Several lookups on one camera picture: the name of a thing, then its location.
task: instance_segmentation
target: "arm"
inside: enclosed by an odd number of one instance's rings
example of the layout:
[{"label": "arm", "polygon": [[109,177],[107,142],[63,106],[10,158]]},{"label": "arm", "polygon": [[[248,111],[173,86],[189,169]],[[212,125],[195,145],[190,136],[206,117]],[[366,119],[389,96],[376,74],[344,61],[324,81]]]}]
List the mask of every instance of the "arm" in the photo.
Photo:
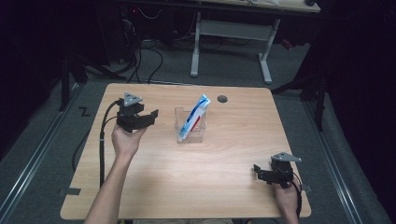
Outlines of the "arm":
[{"label": "arm", "polygon": [[118,125],[114,127],[111,136],[116,159],[93,201],[85,223],[117,223],[125,177],[145,131],[146,129],[141,129],[135,133],[127,133]]},{"label": "arm", "polygon": [[285,224],[298,224],[297,217],[297,191],[292,184],[288,188],[282,189],[278,184],[275,184],[276,202],[279,206],[282,217],[285,219]]}]

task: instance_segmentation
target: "white desk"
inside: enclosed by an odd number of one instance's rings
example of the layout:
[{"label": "white desk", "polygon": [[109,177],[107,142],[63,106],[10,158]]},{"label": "white desk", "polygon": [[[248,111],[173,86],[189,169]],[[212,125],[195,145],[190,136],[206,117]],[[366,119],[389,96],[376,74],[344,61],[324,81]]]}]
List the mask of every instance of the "white desk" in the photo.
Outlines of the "white desk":
[{"label": "white desk", "polygon": [[[209,3],[221,3],[221,4],[232,4],[241,7],[263,7],[271,8],[276,10],[292,10],[292,11],[302,11],[302,12],[320,12],[320,8],[317,4],[312,7],[307,6],[304,0],[279,0],[279,5],[269,3],[264,0],[251,0],[240,1],[240,0],[202,0],[201,2]],[[191,76],[198,76],[199,68],[199,40],[201,35],[217,35],[225,37],[234,37],[242,39],[253,39],[265,41],[265,47],[262,53],[259,54],[259,62],[262,67],[262,75],[264,77],[264,82],[266,84],[271,84],[272,79],[270,71],[268,69],[267,57],[270,52],[270,48],[274,42],[276,31],[280,19],[276,19],[272,26],[262,26],[255,24],[237,23],[237,22],[227,22],[227,21],[212,21],[212,20],[201,20],[201,13],[198,12],[196,29],[195,29],[195,43],[194,50],[192,53],[192,63],[191,63]]]}]

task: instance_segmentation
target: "metal frame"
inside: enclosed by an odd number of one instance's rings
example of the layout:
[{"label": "metal frame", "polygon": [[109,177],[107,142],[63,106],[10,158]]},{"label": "metal frame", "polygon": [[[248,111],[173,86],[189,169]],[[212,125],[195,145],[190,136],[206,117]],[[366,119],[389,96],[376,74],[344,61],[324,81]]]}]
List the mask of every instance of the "metal frame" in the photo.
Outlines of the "metal frame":
[{"label": "metal frame", "polygon": [[263,53],[259,54],[259,61],[262,67],[262,76],[264,77],[264,82],[266,84],[271,84],[272,79],[268,69],[267,57],[274,42],[279,23],[280,19],[275,19],[273,26],[228,21],[201,20],[201,13],[198,12],[195,27],[195,43],[191,62],[191,76],[198,77],[200,36],[217,35],[265,41],[266,45],[263,49]]},{"label": "metal frame", "polygon": [[60,125],[62,124],[64,117],[69,111],[71,104],[81,94],[82,88],[83,86],[80,87],[77,83],[74,85],[70,103],[66,104],[64,110],[59,111],[59,113],[56,115],[55,119],[52,121],[51,125],[41,139],[40,144],[35,149],[35,153],[32,155],[29,162],[26,164],[20,176],[18,177],[18,180],[14,184],[14,187],[1,204],[0,223],[7,223],[7,221],[11,217],[12,212],[20,201],[33,177],[35,176],[38,167],[41,165],[41,162],[44,160],[47,152],[50,150],[50,144],[52,142],[52,139],[56,132],[59,130]]}]

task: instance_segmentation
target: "forearm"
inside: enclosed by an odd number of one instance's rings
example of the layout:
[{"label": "forearm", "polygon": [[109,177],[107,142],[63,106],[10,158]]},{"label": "forearm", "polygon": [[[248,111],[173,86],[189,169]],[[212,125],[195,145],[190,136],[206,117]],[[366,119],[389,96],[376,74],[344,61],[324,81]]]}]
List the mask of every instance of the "forearm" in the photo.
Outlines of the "forearm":
[{"label": "forearm", "polygon": [[297,213],[295,211],[285,212],[282,211],[283,219],[285,224],[299,224]]},{"label": "forearm", "polygon": [[85,223],[117,223],[120,197],[130,164],[129,159],[116,159],[97,194]]}]

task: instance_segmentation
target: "clear plastic container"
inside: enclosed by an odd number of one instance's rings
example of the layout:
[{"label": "clear plastic container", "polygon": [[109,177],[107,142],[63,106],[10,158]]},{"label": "clear plastic container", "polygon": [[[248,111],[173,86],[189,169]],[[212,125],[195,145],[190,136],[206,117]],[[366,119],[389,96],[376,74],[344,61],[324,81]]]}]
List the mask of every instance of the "clear plastic container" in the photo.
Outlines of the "clear plastic container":
[{"label": "clear plastic container", "polygon": [[198,120],[198,123],[195,125],[195,127],[187,133],[187,137],[185,139],[179,138],[180,130],[189,117],[190,113],[190,110],[184,110],[183,107],[175,108],[176,139],[179,143],[202,143],[204,141],[204,133],[206,129],[205,113]]}]

